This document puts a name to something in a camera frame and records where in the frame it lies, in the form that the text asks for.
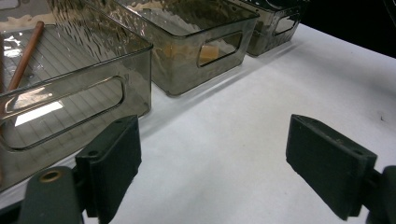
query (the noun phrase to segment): white paper surface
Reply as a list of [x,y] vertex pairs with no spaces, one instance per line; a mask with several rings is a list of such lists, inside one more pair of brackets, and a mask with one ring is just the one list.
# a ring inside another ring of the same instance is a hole
[[396,164],[395,87],[395,59],[303,25],[180,97],[153,85],[142,164],[112,223],[345,223],[286,163],[290,115],[373,151],[382,172]]

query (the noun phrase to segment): clear plastic bin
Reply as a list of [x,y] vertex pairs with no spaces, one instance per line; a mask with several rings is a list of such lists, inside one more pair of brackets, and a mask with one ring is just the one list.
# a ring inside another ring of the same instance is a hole
[[247,48],[259,56],[291,40],[309,0],[229,0],[260,14]]
[[244,60],[258,15],[222,0],[86,0],[154,44],[152,80],[180,95]]
[[[79,1],[49,4],[57,25],[45,26],[19,87],[0,94],[0,190],[150,110],[152,45]],[[14,28],[3,33],[3,89],[32,33]]]

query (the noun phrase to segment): dark background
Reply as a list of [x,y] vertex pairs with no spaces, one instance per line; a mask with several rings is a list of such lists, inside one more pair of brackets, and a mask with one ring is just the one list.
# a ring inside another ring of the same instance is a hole
[[382,0],[311,0],[302,24],[396,58],[396,26]]

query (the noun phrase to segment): wooden pencil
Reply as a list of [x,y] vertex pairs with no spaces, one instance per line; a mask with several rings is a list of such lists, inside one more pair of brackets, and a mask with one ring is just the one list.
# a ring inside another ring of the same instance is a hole
[[8,91],[13,91],[18,88],[20,85],[23,73],[29,63],[30,58],[32,57],[33,51],[35,50],[35,46],[37,45],[38,39],[43,34],[44,30],[44,22],[38,21],[35,25],[35,29],[33,30],[33,34],[29,39],[29,43],[27,44],[24,53],[22,54],[21,60],[18,63],[17,69],[15,69],[14,76],[8,85]]

